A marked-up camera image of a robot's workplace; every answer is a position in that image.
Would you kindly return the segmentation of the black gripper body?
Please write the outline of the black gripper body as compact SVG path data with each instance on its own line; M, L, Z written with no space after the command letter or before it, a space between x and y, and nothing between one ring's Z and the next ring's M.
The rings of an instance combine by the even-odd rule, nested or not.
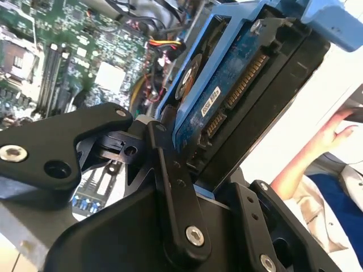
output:
M147 188L69 227L49 250L44 271L188 271L166 257L156 200L156 190ZM252 271L230 209L198 201L212 252L193 271Z

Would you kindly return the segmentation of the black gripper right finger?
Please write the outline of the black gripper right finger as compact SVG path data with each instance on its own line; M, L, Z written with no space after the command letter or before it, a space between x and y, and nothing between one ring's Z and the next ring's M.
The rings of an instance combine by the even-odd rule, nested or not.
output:
M226 199L248 271L339 271L266 183L246 187L232 182Z

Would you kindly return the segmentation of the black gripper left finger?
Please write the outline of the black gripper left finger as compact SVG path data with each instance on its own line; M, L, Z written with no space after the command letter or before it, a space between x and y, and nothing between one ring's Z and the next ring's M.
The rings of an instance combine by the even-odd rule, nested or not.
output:
M134 173L124 198L156 190L169 261L205 262L212 251L208 229L170 132L114 103L1 131L1 232L30 261L45 262L56 240L79 223L71 200L82 175L113 160Z

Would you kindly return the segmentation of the person's hand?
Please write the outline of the person's hand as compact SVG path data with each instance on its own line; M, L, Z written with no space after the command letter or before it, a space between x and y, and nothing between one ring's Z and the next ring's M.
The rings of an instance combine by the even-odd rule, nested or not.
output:
M340 132L336 132L336 129L339 127L342 121L356 112L357 108L337 111L322 127L322 153L329 152L338 147L356 130L357 125L350 125L345 127Z

